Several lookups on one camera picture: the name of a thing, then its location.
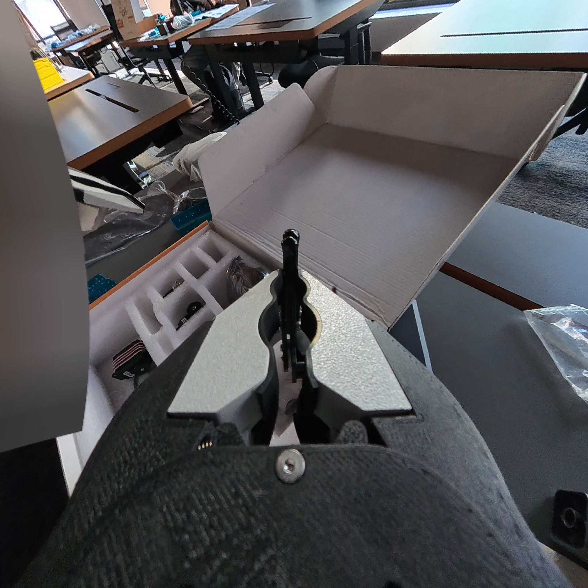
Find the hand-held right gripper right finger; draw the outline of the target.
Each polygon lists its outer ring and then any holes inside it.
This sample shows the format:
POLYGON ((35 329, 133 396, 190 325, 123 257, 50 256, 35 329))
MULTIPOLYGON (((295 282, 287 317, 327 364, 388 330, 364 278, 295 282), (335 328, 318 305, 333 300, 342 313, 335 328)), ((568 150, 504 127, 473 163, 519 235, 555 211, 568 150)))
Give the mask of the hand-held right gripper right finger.
POLYGON ((350 421, 412 414, 412 405, 371 321, 301 270, 305 286, 298 327, 298 437, 333 442, 350 421))

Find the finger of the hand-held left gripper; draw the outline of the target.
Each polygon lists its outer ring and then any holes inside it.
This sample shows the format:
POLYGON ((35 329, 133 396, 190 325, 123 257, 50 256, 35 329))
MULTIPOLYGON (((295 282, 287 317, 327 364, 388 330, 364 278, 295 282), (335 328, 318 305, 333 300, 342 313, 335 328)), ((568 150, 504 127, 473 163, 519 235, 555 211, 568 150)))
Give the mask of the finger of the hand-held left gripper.
POLYGON ((125 189, 88 173, 68 168, 75 200, 95 208, 143 213, 145 204, 125 189))

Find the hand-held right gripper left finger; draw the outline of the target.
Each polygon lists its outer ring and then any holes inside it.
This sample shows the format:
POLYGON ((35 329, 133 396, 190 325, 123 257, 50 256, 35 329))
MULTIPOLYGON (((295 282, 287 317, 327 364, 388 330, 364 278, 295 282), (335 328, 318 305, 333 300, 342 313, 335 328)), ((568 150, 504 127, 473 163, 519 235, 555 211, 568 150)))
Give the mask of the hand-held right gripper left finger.
POLYGON ((170 417, 231 423, 250 442, 269 445, 279 377, 273 346, 281 329, 278 271, 219 314, 167 410, 170 417))

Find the white foam insert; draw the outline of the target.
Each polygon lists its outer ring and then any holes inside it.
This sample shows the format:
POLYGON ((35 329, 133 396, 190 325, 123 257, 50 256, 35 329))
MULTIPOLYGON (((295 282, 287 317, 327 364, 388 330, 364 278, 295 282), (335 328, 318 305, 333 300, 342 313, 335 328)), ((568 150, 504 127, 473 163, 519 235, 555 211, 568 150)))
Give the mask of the white foam insert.
POLYGON ((134 391, 132 379, 112 377, 112 358, 129 343, 140 339, 156 366, 208 320, 226 307, 226 270, 241 255, 268 268, 258 251, 235 245, 212 225, 192 231, 132 274, 121 286, 90 310, 90 354, 86 413, 80 446, 91 452, 114 414, 134 391), (184 284, 171 295, 162 295, 172 283, 184 284), (180 330, 176 326, 187 305, 203 303, 180 330))

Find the white cardboard box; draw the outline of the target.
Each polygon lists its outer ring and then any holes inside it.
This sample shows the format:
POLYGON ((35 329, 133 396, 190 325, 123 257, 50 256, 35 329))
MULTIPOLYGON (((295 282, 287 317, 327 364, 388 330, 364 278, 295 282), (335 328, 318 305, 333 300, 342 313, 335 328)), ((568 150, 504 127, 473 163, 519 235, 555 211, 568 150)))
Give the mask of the white cardboard box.
MULTIPOLYGON (((391 327, 546 146, 585 78, 580 71, 325 68, 199 158, 209 225, 258 251, 268 269, 281 265, 283 232, 297 229, 298 267, 373 330, 375 321, 391 327)), ((77 433, 57 438, 70 495, 98 443, 86 452, 77 433)))

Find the black office desk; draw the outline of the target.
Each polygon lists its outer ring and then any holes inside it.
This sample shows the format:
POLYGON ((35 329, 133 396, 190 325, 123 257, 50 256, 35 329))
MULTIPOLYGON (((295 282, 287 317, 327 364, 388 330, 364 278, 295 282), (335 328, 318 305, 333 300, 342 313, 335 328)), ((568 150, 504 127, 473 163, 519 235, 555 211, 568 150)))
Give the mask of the black office desk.
POLYGON ((371 59, 369 19, 384 1, 270 1, 237 24, 228 18, 188 38, 212 62, 240 63, 254 108, 263 98, 254 63, 366 65, 371 59))
POLYGON ((519 311, 587 308, 587 229, 494 203, 440 272, 519 311))
POLYGON ((123 41, 122 46, 129 48, 136 57, 145 58, 149 62, 161 61, 165 65, 178 92, 187 96, 186 88, 173 63, 173 59, 186 53, 183 43, 187 42, 189 37, 237 13, 237 11, 239 11, 239 4, 218 6, 211 11, 205 12, 202 18, 197 19, 191 26, 180 30, 171 29, 171 32, 159 35, 156 38, 144 33, 139 38, 123 41))
POLYGON ((116 164, 181 136, 187 95, 103 76, 48 102, 69 167, 84 170, 105 158, 116 164))
POLYGON ((393 66, 587 70, 587 1, 459 1, 386 48, 393 66))

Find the large clear bag dark contents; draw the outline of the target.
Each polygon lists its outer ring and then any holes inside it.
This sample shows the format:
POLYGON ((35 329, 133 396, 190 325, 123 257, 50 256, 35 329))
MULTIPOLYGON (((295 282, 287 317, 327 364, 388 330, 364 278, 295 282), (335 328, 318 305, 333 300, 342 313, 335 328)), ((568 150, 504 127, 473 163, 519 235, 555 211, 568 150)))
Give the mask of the large clear bag dark contents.
POLYGON ((145 204, 143 213, 107 212, 100 225, 84 236, 86 266, 122 251, 162 226, 172 226, 176 232, 171 217, 207 199, 202 183, 176 195, 167 190, 161 181, 154 182, 136 197, 145 204))

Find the black servo motor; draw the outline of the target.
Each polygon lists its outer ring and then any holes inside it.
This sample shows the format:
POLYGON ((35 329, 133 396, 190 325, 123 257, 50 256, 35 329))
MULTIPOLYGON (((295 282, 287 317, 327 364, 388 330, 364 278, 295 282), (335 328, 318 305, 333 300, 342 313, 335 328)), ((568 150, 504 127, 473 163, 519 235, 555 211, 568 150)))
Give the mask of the black servo motor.
POLYGON ((176 326, 176 330, 180 330, 185 324, 187 324, 187 322, 196 314, 198 313, 202 307, 203 307, 203 303, 195 300, 192 301, 191 303, 189 303, 187 305, 187 308, 184 312, 184 314, 182 315, 182 317, 180 318, 177 326, 176 326))

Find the silver foil bag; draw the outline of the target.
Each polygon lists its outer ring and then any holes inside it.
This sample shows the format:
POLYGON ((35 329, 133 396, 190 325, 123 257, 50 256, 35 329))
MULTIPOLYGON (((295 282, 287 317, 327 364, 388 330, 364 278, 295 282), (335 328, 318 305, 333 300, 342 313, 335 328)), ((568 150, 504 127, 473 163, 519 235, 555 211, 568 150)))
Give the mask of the silver foil bag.
POLYGON ((235 256, 226 270, 226 300, 228 308, 241 296, 268 277, 269 273, 258 263, 235 256))

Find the bubble wrap bundle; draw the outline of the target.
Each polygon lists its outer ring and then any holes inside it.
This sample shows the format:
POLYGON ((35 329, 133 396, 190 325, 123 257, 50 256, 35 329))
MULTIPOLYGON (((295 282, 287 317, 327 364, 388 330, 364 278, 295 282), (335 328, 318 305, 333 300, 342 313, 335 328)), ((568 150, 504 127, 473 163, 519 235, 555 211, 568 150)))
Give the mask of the bubble wrap bundle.
POLYGON ((199 166, 199 158, 210 146, 215 144, 226 134, 227 132, 225 131, 215 132, 196 142, 184 146, 172 159, 173 167, 178 172, 189 176, 190 180, 193 182, 201 180, 202 175, 199 166))

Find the yellow plastic bin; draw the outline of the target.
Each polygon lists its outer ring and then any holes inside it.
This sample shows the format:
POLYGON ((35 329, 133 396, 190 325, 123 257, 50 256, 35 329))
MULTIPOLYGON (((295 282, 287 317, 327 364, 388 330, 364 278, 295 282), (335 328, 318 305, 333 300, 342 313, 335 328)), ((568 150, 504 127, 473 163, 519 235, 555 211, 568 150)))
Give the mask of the yellow plastic bin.
POLYGON ((45 93, 51 92, 53 89, 65 83, 63 77, 50 58, 35 58, 33 59, 33 64, 45 93))

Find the black office chair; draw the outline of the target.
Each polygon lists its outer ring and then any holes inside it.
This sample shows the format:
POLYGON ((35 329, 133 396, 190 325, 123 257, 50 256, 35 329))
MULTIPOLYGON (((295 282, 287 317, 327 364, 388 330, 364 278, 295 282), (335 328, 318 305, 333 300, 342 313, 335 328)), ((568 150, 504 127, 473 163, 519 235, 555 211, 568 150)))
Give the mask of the black office chair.
POLYGON ((131 70, 138 70, 141 74, 137 84, 142 85, 148 82, 153 87, 156 86, 150 74, 146 71, 146 65, 148 61, 133 55, 127 48, 123 47, 120 43, 113 44, 113 50, 116 54, 117 60, 120 65, 131 75, 131 70))

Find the brown cardboard box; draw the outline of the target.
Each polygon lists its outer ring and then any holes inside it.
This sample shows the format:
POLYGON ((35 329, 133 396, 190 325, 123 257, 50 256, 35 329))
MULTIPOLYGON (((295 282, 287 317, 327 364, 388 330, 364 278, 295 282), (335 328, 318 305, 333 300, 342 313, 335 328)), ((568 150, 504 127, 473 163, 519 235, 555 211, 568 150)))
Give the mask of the brown cardboard box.
POLYGON ((145 16, 139 1, 111 1, 117 30, 122 40, 135 40, 156 28, 155 17, 145 16))

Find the clear plastic parts bag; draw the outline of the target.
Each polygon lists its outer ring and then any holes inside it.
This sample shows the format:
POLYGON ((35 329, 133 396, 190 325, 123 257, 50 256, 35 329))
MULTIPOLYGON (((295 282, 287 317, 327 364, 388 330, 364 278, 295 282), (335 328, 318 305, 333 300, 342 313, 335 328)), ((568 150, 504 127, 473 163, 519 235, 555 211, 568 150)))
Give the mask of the clear plastic parts bag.
POLYGON ((587 309, 578 305, 524 311, 557 370, 587 402, 587 309))

